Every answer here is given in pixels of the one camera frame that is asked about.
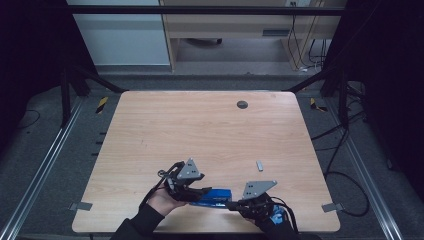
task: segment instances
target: wooden table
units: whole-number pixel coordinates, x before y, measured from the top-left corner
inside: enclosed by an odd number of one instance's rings
[[[246,109],[237,102],[248,103]],[[192,157],[206,176],[191,187],[228,188],[241,199],[247,181],[277,180],[270,196],[290,206],[299,231],[334,232],[331,197],[296,96],[290,92],[130,91],[122,94],[78,210],[76,232],[114,232],[132,218],[158,170]],[[258,171],[261,160],[264,170]],[[157,232],[259,232],[237,212],[185,206]]]

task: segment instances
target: power outlet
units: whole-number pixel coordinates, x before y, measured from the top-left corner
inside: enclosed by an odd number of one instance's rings
[[[286,7],[309,7],[311,0],[287,0]]]

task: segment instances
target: gray tape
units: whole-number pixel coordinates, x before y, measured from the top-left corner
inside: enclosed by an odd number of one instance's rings
[[[68,209],[71,211],[77,211],[77,210],[90,211],[92,206],[93,206],[92,203],[79,202],[79,203],[71,203]]]
[[[322,205],[322,210],[324,210],[324,212],[340,211],[344,210],[344,207],[341,203],[329,203]]]

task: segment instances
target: floor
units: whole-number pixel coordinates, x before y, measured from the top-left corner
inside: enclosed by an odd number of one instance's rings
[[[311,56],[320,55],[316,43]],[[123,75],[122,71],[105,71],[108,81],[131,90],[271,90],[288,89],[319,71],[319,63],[306,62],[307,71],[293,71],[279,40],[224,39],[213,41],[184,40],[174,71],[143,71]],[[337,98],[322,98],[320,82],[296,94],[310,136],[338,125]],[[361,84],[351,83],[361,89]],[[77,234],[71,225],[75,212],[71,203],[79,202],[101,149],[119,94],[89,81],[91,93],[79,98],[72,94],[72,103],[80,108],[73,127],[63,132],[60,89],[53,88],[35,96],[16,130],[10,147],[0,161],[0,226],[19,229],[18,239],[89,239]],[[96,114],[102,97],[109,97],[102,114]],[[311,108],[311,98],[319,108]],[[327,184],[335,203],[342,203],[345,212],[338,212],[341,229],[336,233],[318,233],[323,239],[424,239],[424,206],[401,172],[388,169],[376,137],[362,113],[361,102],[348,100],[351,116],[348,138],[342,141]],[[313,140],[323,172],[341,141],[338,129]],[[55,138],[63,137],[60,151],[52,152]],[[363,216],[347,213],[370,209]],[[110,236],[94,233],[94,239]]]

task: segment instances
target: horizontal black beam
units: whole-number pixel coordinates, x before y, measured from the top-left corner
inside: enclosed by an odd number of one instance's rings
[[[254,7],[254,6],[44,6],[47,11],[72,14],[199,14],[199,15],[296,15],[343,16],[363,10],[336,7]]]

